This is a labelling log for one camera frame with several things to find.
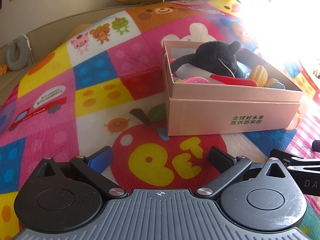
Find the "beige sofa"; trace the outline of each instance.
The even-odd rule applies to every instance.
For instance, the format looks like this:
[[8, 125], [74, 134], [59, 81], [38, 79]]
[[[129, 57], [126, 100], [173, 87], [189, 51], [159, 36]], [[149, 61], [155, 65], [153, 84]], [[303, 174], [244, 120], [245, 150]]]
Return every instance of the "beige sofa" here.
[[[0, 107], [8, 98], [21, 78], [46, 55], [60, 46], [68, 34], [80, 24], [93, 24], [119, 11], [135, 8], [136, 5], [118, 6], [84, 12], [41, 26], [26, 35], [31, 46], [30, 60], [26, 67], [18, 71], [8, 71], [0, 76]], [[0, 48], [0, 65], [5, 64], [6, 46]]]

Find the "truck wheel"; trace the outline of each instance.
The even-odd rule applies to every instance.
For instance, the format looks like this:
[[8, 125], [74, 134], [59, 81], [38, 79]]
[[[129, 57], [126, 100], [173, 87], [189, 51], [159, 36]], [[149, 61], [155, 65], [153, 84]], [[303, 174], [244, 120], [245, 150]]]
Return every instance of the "truck wheel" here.
[[11, 131], [13, 131], [16, 127], [17, 127], [17, 123], [14, 125], [14, 126], [12, 126], [11, 128], [9, 128], [9, 132], [11, 132]]
[[51, 106], [51, 107], [47, 110], [47, 112], [48, 112], [49, 114], [53, 114], [53, 113], [57, 112], [58, 110], [60, 110], [60, 108], [61, 108], [61, 105], [60, 105], [60, 104], [56, 104], [56, 105]]

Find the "apple stem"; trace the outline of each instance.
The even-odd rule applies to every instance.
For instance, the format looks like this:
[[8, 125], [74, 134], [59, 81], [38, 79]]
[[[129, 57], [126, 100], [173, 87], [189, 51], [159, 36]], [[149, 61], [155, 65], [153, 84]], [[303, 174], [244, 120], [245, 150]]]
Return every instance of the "apple stem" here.
[[150, 122], [148, 116], [143, 112], [142, 109], [135, 108], [135, 109], [132, 109], [129, 113], [134, 115], [135, 117], [137, 117], [145, 125], [151, 125], [151, 122]]

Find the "silver screw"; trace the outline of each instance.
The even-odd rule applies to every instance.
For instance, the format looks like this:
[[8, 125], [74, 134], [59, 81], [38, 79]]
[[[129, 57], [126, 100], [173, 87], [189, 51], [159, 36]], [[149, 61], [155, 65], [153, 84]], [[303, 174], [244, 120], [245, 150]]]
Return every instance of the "silver screw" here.
[[213, 193], [212, 189], [207, 187], [201, 187], [197, 190], [197, 193], [201, 196], [209, 196]]
[[119, 187], [114, 187], [109, 190], [109, 194], [113, 196], [121, 196], [124, 194], [124, 189], [119, 188]]

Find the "yellow square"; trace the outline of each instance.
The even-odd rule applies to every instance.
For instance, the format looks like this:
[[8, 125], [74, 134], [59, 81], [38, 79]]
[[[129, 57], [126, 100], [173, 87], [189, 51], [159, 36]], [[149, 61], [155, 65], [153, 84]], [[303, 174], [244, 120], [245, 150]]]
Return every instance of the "yellow square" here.
[[18, 98], [70, 69], [67, 45], [63, 44], [35, 65], [19, 84]]
[[19, 222], [14, 213], [13, 203], [18, 192], [0, 195], [0, 239], [9, 240], [19, 233]]
[[238, 0], [210, 0], [207, 2], [220, 11], [241, 18], [241, 3]]
[[120, 78], [76, 91], [76, 117], [133, 101]]
[[313, 98], [315, 96], [316, 91], [306, 80], [304, 75], [300, 72], [294, 79], [293, 82], [308, 95], [309, 98]]

